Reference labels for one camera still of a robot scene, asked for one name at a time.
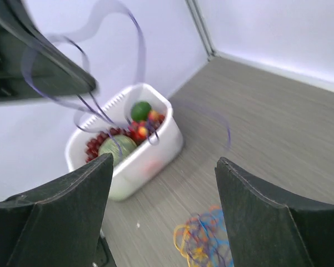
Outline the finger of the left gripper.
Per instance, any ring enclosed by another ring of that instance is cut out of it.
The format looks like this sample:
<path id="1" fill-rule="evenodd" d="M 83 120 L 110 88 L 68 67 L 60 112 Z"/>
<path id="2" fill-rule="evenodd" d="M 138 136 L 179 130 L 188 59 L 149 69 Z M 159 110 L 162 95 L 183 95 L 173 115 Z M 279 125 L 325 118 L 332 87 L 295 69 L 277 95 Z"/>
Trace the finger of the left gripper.
<path id="1" fill-rule="evenodd" d="M 41 34 L 22 1 L 0 1 L 0 102 L 84 95 L 96 87 Z"/>

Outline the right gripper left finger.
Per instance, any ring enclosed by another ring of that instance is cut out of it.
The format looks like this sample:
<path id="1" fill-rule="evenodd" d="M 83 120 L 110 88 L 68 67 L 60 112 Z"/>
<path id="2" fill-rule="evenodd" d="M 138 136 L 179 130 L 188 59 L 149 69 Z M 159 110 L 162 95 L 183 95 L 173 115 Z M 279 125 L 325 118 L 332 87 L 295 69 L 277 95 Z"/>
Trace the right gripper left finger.
<path id="1" fill-rule="evenodd" d="M 113 156 L 0 202 L 0 266 L 92 266 Z"/>

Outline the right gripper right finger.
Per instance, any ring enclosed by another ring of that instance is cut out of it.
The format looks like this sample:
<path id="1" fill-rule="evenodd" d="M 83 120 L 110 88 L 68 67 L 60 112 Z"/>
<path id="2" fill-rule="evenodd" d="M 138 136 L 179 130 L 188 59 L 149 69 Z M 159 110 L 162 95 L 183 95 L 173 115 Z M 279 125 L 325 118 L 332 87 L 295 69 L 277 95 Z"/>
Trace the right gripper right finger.
<path id="1" fill-rule="evenodd" d="M 282 189 L 225 157 L 215 174 L 235 266 L 334 267 L 334 205 Z"/>

